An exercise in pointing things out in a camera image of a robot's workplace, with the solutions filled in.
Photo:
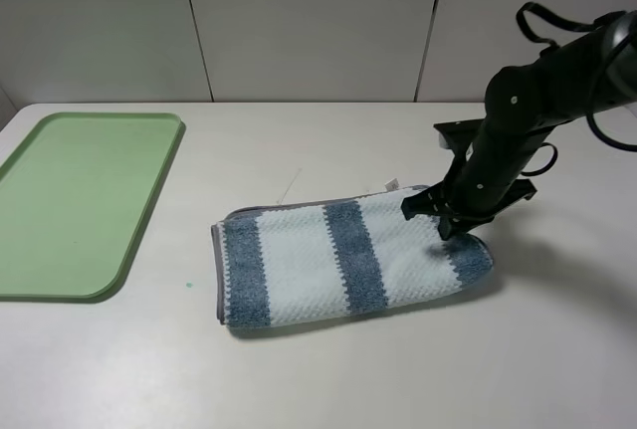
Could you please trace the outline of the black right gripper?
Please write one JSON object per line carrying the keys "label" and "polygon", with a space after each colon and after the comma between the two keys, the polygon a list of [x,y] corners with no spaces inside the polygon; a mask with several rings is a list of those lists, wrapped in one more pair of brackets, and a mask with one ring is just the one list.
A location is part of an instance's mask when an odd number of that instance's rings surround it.
{"label": "black right gripper", "polygon": [[[425,189],[402,200],[406,220],[418,215],[439,217],[443,241],[465,235],[473,222],[487,222],[536,189],[522,177],[537,152],[534,119],[471,119],[434,125],[454,153],[452,166],[439,189]],[[446,215],[446,204],[452,216]]]}

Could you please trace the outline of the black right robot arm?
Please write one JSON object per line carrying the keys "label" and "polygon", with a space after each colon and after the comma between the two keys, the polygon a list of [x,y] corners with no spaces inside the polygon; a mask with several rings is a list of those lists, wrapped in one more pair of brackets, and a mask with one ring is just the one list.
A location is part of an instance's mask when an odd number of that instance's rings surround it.
{"label": "black right robot arm", "polygon": [[536,189],[526,169],[560,125],[585,118],[612,148],[633,144],[605,134],[595,115],[636,101],[636,14],[608,13],[591,23],[563,19],[526,3],[516,14],[528,40],[542,44],[539,58],[502,68],[490,80],[482,119],[435,124],[454,158],[444,179],[401,204],[406,219],[436,216],[443,240],[491,222]]}

